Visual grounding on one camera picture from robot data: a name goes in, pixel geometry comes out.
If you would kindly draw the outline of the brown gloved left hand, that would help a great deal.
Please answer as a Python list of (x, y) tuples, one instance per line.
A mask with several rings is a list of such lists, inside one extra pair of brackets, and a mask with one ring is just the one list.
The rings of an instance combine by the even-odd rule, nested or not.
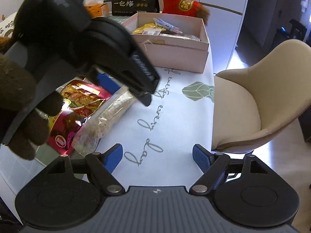
[[(26, 107), (35, 96), (36, 81), (34, 77), (4, 54), (12, 47), (14, 39), (1, 37), (1, 136), (6, 134), (14, 114)], [(47, 120), (36, 110), (32, 110), (23, 120), (10, 142), (8, 148), (20, 158), (33, 160), (35, 149), (32, 145), (43, 145), (49, 137)]]

